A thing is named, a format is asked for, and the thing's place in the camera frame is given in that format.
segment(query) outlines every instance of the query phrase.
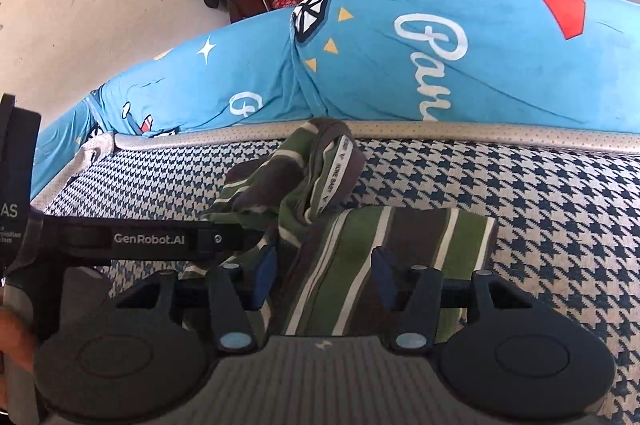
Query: human hand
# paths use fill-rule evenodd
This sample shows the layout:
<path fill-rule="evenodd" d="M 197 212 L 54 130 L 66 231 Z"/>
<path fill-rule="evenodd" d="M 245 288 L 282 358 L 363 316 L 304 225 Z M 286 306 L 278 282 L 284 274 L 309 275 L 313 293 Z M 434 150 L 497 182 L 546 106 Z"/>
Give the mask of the human hand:
<path fill-rule="evenodd" d="M 0 303 L 2 303 L 2 290 L 3 288 L 0 288 Z M 35 337 L 31 335 L 20 317 L 0 306 L 0 352 L 3 355 L 8 355 L 17 365 L 32 373 L 36 345 Z M 4 375 L 0 375 L 0 408 L 6 409 L 6 379 Z"/>

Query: cartoon print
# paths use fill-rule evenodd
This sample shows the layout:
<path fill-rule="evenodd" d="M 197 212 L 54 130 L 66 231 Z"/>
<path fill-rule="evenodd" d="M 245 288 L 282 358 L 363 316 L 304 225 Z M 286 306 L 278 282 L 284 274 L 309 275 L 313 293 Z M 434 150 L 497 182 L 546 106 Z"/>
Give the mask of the cartoon print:
<path fill-rule="evenodd" d="M 131 130 L 137 134 L 138 136 L 140 136 L 144 131 L 142 131 L 142 128 L 138 126 L 138 124 L 136 123 L 136 121 L 133 119 L 133 115 L 131 114 L 131 102 L 126 102 L 124 104 L 124 106 L 122 107 L 122 119 L 126 120 L 127 123 L 129 124 L 129 127 L 131 128 Z M 153 122 L 153 119 L 151 120 L 151 122 L 149 123 L 149 129 L 147 129 L 147 131 L 149 131 L 151 129 L 151 123 Z"/>
<path fill-rule="evenodd" d="M 142 125 L 140 126 L 140 131 L 144 134 L 145 132 L 151 131 L 151 126 L 153 126 L 154 119 L 151 115 L 146 115 L 146 118 L 142 121 Z"/>
<path fill-rule="evenodd" d="M 257 107 L 247 104 L 246 101 L 242 102 L 242 107 L 238 108 L 234 106 L 236 100 L 242 100 L 243 98 L 251 98 L 255 100 Z M 262 97 L 251 91 L 243 91 L 242 93 L 236 93 L 233 97 L 229 98 L 229 111 L 232 115 L 244 116 L 246 118 L 250 113 L 255 113 L 262 109 Z"/>
<path fill-rule="evenodd" d="M 168 131 L 162 131 L 158 134 L 154 134 L 151 138 L 158 138 L 160 136 L 173 136 L 174 134 L 178 134 L 180 132 L 180 128 L 169 129 Z"/>
<path fill-rule="evenodd" d="M 96 122 L 94 125 L 91 126 L 91 129 L 89 130 L 89 134 L 87 135 L 86 140 L 84 142 L 86 143 L 92 138 L 95 138 L 96 136 L 100 136 L 101 134 L 104 134 L 104 131 L 100 127 L 100 124 Z"/>
<path fill-rule="evenodd" d="M 329 0 L 304 0 L 293 9 L 292 20 L 298 42 L 306 41 L 320 28 L 328 4 Z"/>
<path fill-rule="evenodd" d="M 210 40 L 211 40 L 211 36 L 209 35 L 209 36 L 207 37 L 207 41 L 206 41 L 206 43 L 204 43 L 204 46 L 200 49 L 200 51 L 198 51 L 198 52 L 196 53 L 196 55 L 198 55 L 198 54 L 202 54 L 202 55 L 204 55 L 204 65 L 205 65 L 205 66 L 206 66 L 207 64 L 209 64 L 209 52 L 210 52 L 212 49 L 214 49 L 214 48 L 216 47 L 216 45 L 215 45 L 215 44 L 212 44 L 212 43 L 210 42 Z"/>
<path fill-rule="evenodd" d="M 543 0 L 553 14 L 562 35 L 569 40 L 582 35 L 587 5 L 584 0 Z"/>
<path fill-rule="evenodd" d="M 407 30 L 404 27 L 404 24 L 408 24 L 411 22 L 427 23 L 427 25 L 424 27 L 424 32 L 420 33 Z M 437 41 L 450 42 L 449 37 L 444 33 L 434 32 L 431 23 L 441 24 L 453 31 L 454 35 L 456 36 L 456 47 L 453 49 L 453 51 L 446 50 L 439 46 Z M 436 55 L 442 60 L 456 61 L 462 59 L 462 57 L 464 57 L 466 55 L 466 52 L 468 51 L 469 44 L 466 38 L 465 31 L 458 23 L 444 17 L 430 14 L 401 15 L 400 17 L 396 18 L 396 21 L 394 22 L 394 29 L 400 37 L 403 37 L 405 39 L 426 41 L 431 47 L 431 50 L 433 50 L 433 52 L 436 53 Z M 427 83 L 424 81 L 424 78 L 443 78 L 445 75 L 445 65 L 443 62 L 434 59 L 434 57 L 431 57 L 426 53 L 420 51 L 411 53 L 410 59 L 411 62 L 416 66 L 415 80 L 418 82 L 418 93 L 433 99 L 423 100 L 422 102 L 420 102 L 418 108 L 420 109 L 422 119 L 436 122 L 437 118 L 431 115 L 431 113 L 429 113 L 427 110 L 429 108 L 448 110 L 451 107 L 450 101 L 440 98 L 439 95 L 450 95 L 451 91 L 449 88 L 446 88 L 444 86 Z M 420 62 L 427 62 L 430 64 L 424 66 L 420 64 Z"/>

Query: red triangle pattern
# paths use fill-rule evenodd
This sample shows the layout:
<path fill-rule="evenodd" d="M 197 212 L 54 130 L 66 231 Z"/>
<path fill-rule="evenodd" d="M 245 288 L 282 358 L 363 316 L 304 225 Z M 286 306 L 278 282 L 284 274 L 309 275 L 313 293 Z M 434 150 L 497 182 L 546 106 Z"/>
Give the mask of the red triangle pattern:
<path fill-rule="evenodd" d="M 584 31 L 584 0 L 543 0 L 554 16 L 564 38 L 578 37 Z"/>

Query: white star print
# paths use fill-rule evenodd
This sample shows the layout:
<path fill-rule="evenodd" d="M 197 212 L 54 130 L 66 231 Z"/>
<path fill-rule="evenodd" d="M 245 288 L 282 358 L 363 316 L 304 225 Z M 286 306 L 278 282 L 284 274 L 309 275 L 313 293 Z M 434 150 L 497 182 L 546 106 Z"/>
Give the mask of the white star print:
<path fill-rule="evenodd" d="M 209 42 L 209 39 L 211 39 L 210 35 L 207 37 L 207 41 L 206 41 L 206 43 L 204 43 L 204 46 L 202 47 L 202 49 L 200 51 L 198 51 L 198 53 L 202 53 L 204 55 L 204 65 L 205 66 L 207 65 L 207 63 L 209 61 L 209 52 L 216 47 L 215 44 L 211 44 Z"/>

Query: blue comforter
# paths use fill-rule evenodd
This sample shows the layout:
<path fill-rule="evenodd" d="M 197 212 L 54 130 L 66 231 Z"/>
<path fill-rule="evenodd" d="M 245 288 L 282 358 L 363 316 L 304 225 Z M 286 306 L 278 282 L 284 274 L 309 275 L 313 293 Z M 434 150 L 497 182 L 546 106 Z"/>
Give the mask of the blue comforter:
<path fill-rule="evenodd" d="M 98 131 L 332 116 L 640 133 L 640 5 L 305 0 L 114 77 L 38 138 L 32 198 Z"/>

